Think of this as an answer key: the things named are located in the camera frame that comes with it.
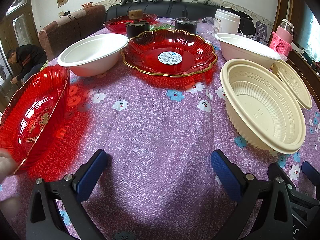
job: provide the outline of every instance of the door window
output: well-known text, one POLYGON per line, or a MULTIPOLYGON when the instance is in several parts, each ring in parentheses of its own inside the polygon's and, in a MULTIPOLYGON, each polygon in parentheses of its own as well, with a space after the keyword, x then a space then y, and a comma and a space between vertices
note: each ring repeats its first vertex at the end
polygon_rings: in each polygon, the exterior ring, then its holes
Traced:
POLYGON ((32 44, 32 40, 30 38, 30 33, 27 28, 25 15, 22 14, 18 18, 12 21, 14 33, 16 34, 16 38, 19 46, 32 44))

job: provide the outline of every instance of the person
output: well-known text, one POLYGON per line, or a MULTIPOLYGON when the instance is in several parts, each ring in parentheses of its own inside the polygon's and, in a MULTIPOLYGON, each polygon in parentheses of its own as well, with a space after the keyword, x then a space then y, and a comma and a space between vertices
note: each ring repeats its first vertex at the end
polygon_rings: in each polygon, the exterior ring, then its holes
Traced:
POLYGON ((20 80, 24 84, 29 77, 41 70, 47 61, 47 55, 44 49, 28 44, 9 50, 7 59, 9 63, 17 62, 22 67, 20 74, 11 80, 11 84, 16 84, 20 80))
MULTIPOLYGON (((0 184, 7 176, 11 175, 16 168, 17 164, 11 155, 6 150, 0 149, 0 184)), ((0 210, 8 221, 11 221, 15 217, 19 208, 19 197, 11 197, 0 201, 0 210)))

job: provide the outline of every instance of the black jacket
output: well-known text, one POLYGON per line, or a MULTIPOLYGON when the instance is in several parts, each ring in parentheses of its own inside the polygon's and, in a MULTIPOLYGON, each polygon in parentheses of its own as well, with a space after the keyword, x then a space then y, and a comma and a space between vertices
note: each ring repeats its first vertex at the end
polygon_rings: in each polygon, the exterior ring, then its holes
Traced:
POLYGON ((47 55, 44 49, 36 45, 23 45, 17 50, 17 62, 22 67, 17 80, 20 81, 35 65, 44 64, 47 61, 47 55))

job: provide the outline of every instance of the brown sofa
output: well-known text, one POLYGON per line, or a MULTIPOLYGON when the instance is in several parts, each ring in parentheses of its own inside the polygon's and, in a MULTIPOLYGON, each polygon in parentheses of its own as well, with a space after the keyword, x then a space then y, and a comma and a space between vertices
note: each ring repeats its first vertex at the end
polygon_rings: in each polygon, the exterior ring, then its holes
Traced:
POLYGON ((103 23, 106 9, 95 5, 62 16, 39 32, 39 41, 49 62, 64 49, 97 32, 103 23))

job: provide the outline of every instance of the beige plastic bowl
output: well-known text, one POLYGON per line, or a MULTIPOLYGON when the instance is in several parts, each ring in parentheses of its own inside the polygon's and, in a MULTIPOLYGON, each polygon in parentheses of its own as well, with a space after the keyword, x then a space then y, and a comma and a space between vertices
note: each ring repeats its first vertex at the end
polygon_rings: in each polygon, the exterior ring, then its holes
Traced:
POLYGON ((272 72, 249 60, 232 59, 220 78, 228 115, 243 138, 257 148, 284 154, 300 149, 306 136, 303 113, 272 72))
POLYGON ((312 100, 310 93, 301 77, 283 60, 273 64, 272 72, 279 77, 290 89, 301 108, 311 109, 312 100))

